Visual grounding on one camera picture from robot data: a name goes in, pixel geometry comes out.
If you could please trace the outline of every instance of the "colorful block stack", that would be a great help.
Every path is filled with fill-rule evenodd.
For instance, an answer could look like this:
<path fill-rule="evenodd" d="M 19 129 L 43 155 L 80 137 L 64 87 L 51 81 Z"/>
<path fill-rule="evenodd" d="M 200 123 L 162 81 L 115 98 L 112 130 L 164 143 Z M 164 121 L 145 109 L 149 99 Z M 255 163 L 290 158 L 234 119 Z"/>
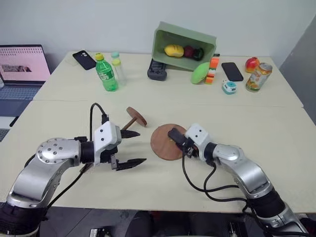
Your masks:
<path fill-rule="evenodd" d="M 205 79 L 206 84 L 213 83 L 218 62 L 219 62 L 219 57 L 212 57 L 212 59 L 209 63 L 209 69 L 208 69 L 206 79 Z"/>

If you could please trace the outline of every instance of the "orange can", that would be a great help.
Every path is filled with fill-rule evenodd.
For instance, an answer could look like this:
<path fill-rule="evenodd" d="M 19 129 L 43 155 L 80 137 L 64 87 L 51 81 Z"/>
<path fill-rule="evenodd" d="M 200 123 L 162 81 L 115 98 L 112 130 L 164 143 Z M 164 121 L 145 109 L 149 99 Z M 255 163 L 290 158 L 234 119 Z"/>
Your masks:
<path fill-rule="evenodd" d="M 259 91 L 271 73 L 272 66 L 270 64 L 260 63 L 248 79 L 246 89 L 251 92 Z"/>

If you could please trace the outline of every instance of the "red apple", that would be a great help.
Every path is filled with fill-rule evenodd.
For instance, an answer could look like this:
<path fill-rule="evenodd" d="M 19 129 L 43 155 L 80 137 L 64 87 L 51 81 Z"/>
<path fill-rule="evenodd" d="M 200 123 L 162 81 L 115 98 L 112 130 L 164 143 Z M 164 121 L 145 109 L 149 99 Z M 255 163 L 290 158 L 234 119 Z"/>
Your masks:
<path fill-rule="evenodd" d="M 259 59 L 256 57 L 249 58 L 246 61 L 245 67 L 246 67 L 246 72 L 248 73 L 253 73 L 255 68 L 260 64 Z"/>

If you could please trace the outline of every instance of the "smartphone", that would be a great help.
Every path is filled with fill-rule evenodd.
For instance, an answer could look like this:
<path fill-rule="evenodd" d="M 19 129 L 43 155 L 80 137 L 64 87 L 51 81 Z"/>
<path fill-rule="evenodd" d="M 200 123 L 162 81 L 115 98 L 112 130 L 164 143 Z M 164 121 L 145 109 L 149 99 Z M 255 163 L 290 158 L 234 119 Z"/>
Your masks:
<path fill-rule="evenodd" d="M 242 81 L 243 76 L 240 73 L 235 63 L 222 63 L 222 68 L 228 78 L 231 81 Z"/>
<path fill-rule="evenodd" d="M 93 60 L 93 58 L 91 58 L 90 55 L 84 50 L 79 51 L 77 53 L 74 53 L 73 57 L 74 57 L 74 59 L 77 60 L 77 62 L 79 62 L 79 64 L 85 70 L 89 70 L 91 68 L 94 68 L 96 65 L 96 62 Z"/>

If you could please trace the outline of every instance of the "laptop keyboard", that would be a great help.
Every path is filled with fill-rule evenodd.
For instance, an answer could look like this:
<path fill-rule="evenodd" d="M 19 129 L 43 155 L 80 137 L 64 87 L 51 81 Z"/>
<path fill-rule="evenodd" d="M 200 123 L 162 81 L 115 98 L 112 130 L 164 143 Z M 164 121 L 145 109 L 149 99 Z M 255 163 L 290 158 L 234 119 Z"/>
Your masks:
<path fill-rule="evenodd" d="M 40 88 L 5 86 L 0 90 L 0 99 L 33 100 Z"/>
<path fill-rule="evenodd" d="M 0 142 L 4 139 L 6 134 L 9 132 L 10 129 L 0 129 Z"/>

